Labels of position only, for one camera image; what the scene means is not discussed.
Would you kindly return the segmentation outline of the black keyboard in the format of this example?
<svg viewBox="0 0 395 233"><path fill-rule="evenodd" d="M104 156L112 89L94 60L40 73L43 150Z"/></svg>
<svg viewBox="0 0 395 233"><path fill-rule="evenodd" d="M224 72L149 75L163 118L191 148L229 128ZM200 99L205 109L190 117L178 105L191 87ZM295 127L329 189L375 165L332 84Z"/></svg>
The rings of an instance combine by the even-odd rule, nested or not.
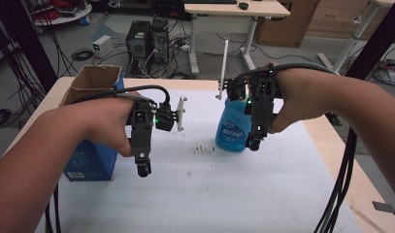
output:
<svg viewBox="0 0 395 233"><path fill-rule="evenodd" d="M184 4L225 4L235 5L237 0L182 0Z"/></svg>

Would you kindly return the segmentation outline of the person's left hand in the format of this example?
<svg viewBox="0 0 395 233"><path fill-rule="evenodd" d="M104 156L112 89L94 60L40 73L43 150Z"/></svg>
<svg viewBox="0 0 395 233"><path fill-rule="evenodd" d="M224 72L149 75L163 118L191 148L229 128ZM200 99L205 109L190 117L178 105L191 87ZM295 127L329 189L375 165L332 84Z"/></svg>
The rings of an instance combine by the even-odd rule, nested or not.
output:
<svg viewBox="0 0 395 233"><path fill-rule="evenodd" d="M74 104L74 107L79 117L77 128L81 139L108 146L125 157L131 155L125 125L133 107L132 101L103 98Z"/></svg>

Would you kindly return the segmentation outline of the person's right hand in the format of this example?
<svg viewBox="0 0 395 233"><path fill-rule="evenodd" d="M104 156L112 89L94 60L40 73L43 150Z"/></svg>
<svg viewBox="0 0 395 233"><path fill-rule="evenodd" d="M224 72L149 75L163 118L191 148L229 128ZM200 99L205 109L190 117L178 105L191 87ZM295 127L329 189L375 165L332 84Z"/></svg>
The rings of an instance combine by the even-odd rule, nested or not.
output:
<svg viewBox="0 0 395 233"><path fill-rule="evenodd" d="M283 99L279 113L273 118L268 132L280 133L291 124L321 117L330 110L327 85L331 74L300 68L290 68L276 75Z"/></svg>

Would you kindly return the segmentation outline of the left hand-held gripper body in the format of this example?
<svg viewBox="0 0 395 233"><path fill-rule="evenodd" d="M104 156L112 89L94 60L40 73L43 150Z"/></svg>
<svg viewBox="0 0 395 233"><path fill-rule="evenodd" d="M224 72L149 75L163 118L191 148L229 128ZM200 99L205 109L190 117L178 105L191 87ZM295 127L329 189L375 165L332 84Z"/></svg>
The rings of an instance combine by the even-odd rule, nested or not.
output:
<svg viewBox="0 0 395 233"><path fill-rule="evenodd" d="M134 154L149 154L151 132L153 128L170 132L174 124L179 132L183 131L182 116L185 113L186 97L180 97L177 109L173 111L169 103L157 105L151 99L139 97L134 100L131 117L127 124L131 126L131 150Z"/></svg>

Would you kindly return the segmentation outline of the blue cardboard box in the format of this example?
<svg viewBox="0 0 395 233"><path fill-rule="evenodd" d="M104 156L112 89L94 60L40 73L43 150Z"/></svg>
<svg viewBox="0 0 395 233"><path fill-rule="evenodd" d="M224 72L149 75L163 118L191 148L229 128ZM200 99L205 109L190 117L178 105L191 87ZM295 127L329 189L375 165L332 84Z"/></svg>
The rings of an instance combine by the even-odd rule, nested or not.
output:
<svg viewBox="0 0 395 233"><path fill-rule="evenodd" d="M61 106L89 94L120 88L124 88L120 67L86 65L67 89ZM110 181L116 156L114 149L83 140L73 151L63 174L70 182Z"/></svg>

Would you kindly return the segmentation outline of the round white table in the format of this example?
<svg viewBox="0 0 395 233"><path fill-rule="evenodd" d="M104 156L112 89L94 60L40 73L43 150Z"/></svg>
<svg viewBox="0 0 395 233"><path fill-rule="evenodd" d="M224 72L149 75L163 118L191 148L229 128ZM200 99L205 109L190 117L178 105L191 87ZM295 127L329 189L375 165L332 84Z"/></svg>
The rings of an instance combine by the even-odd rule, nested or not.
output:
<svg viewBox="0 0 395 233"><path fill-rule="evenodd" d="M55 8L46 8L44 11L32 15L36 26L49 26L68 23L78 20L81 25L89 25L89 13L92 6L86 1L81 8L76 7L71 12L57 11Z"/></svg>

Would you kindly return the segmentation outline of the black frame post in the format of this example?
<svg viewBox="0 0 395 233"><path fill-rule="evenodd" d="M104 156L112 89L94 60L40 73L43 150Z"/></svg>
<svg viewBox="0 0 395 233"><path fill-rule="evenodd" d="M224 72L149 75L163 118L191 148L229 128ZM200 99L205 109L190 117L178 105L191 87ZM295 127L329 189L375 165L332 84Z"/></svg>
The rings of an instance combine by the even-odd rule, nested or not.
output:
<svg viewBox="0 0 395 233"><path fill-rule="evenodd" d="M57 76L38 38L22 0L0 0L0 19L22 48L45 91L50 91Z"/></svg>
<svg viewBox="0 0 395 233"><path fill-rule="evenodd" d="M395 41L395 2L366 46L348 69L346 75L365 80L375 68L381 57Z"/></svg>

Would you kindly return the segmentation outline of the white foam mat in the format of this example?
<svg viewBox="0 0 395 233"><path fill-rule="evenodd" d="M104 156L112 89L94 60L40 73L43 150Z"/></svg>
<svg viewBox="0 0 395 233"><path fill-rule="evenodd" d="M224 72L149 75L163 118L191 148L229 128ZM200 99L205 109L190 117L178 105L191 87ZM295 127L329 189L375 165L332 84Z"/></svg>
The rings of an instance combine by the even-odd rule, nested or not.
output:
<svg viewBox="0 0 395 233"><path fill-rule="evenodd" d="M214 140L223 102L170 90L183 131L153 130L151 173L118 157L110 182L59 182L50 218L61 233L313 233L334 187L302 123L233 153Z"/></svg>

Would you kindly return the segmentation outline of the white power supply box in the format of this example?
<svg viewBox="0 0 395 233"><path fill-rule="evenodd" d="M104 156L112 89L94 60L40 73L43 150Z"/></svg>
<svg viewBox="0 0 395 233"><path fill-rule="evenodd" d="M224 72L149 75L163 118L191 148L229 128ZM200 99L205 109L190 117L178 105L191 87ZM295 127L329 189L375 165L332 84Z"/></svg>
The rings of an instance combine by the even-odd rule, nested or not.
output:
<svg viewBox="0 0 395 233"><path fill-rule="evenodd" d="M114 50L112 38L104 35L92 43L94 55L103 58Z"/></svg>

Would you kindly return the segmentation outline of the grey metal bracket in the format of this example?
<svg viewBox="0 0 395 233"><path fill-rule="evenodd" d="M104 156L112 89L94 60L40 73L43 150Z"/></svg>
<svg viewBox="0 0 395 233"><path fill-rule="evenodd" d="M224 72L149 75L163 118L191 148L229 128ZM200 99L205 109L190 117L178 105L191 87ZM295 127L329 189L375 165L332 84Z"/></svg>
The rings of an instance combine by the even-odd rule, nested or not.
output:
<svg viewBox="0 0 395 233"><path fill-rule="evenodd" d="M395 209L390 204L373 201L373 205L374 205L375 209L378 211L383 211L383 212L395 214Z"/></svg>

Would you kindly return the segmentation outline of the brown cardboard box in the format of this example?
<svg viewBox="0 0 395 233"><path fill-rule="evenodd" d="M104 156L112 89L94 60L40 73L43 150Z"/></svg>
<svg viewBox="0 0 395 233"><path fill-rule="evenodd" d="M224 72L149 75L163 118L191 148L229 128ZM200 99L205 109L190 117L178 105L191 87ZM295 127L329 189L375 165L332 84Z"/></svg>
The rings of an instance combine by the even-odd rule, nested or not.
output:
<svg viewBox="0 0 395 233"><path fill-rule="evenodd" d="M259 45L299 48L321 0L278 0L289 17L260 17L254 33Z"/></svg>

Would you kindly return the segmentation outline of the light wood drawer cabinet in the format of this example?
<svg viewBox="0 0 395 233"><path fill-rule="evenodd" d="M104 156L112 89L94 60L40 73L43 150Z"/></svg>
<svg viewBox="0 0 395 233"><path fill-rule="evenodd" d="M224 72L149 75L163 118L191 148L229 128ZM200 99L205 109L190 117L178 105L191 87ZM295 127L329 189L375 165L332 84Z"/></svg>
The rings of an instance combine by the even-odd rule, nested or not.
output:
<svg viewBox="0 0 395 233"><path fill-rule="evenodd" d="M307 36L347 39L362 23L370 0L321 0Z"/></svg>

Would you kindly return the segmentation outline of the black computer tower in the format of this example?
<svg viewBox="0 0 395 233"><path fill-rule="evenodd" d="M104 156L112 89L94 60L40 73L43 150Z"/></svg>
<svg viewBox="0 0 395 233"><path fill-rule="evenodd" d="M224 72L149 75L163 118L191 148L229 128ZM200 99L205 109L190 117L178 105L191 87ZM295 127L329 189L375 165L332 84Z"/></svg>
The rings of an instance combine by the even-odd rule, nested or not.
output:
<svg viewBox="0 0 395 233"><path fill-rule="evenodd" d="M155 49L154 62L166 64L169 58L168 19L155 17L151 23L150 32Z"/></svg>
<svg viewBox="0 0 395 233"><path fill-rule="evenodd" d="M134 20L131 23L126 36L126 46L135 58L146 59L149 56L149 28L149 21Z"/></svg>

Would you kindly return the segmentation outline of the blue detergent bottle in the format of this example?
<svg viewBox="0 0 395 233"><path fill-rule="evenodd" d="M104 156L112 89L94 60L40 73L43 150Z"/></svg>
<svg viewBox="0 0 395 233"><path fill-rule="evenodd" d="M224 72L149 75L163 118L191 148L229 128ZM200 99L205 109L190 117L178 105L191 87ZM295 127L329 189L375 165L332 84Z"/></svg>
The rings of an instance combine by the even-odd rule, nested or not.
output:
<svg viewBox="0 0 395 233"><path fill-rule="evenodd" d="M215 135L215 142L221 149L241 152L246 148L250 115L245 114L245 108L245 101L224 102L224 110Z"/></svg>

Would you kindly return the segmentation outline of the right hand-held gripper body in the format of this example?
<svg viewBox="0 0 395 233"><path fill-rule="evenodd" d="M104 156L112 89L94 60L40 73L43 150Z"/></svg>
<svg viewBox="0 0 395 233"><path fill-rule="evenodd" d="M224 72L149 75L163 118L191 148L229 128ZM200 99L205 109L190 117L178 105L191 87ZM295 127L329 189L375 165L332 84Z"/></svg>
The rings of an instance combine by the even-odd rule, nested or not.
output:
<svg viewBox="0 0 395 233"><path fill-rule="evenodd" d="M229 41L224 41L220 78L218 81L218 94L216 98L222 99L222 92L226 90L230 101L246 100L245 114L250 115L252 126L267 126L273 118L275 81L273 78L274 65L260 67L243 72L234 79L225 79Z"/></svg>

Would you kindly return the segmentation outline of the white desk frame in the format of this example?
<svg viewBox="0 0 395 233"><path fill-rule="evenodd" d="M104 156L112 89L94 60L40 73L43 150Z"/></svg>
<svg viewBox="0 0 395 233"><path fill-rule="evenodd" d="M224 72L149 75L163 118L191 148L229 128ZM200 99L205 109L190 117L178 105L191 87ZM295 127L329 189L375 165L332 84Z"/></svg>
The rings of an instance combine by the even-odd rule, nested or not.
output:
<svg viewBox="0 0 395 233"><path fill-rule="evenodd" d="M351 34L347 40L346 45L342 49L340 55L332 64L323 53L318 53L316 56L319 61L329 70L338 73L346 60L349 58L350 53L357 45L361 35L366 30L370 21L374 18L380 8L390 8L395 3L395 0L369 0L368 10L360 14L354 21L358 23L356 30Z"/></svg>

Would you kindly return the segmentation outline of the light wood desk white legs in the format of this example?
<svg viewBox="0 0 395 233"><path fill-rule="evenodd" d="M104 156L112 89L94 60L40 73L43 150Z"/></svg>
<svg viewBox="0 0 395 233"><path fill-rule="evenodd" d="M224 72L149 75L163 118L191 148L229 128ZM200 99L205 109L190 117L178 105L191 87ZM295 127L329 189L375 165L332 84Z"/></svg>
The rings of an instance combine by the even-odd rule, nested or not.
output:
<svg viewBox="0 0 395 233"><path fill-rule="evenodd" d="M248 3L247 10L241 10L239 2ZM249 55L257 20L260 17L289 17L290 12L278 0L237 0L235 5L225 4L184 4L184 10L191 14L190 46L188 58L193 76L199 74L196 57L196 35L209 33L246 33L241 49L238 49L249 70L255 65Z"/></svg>

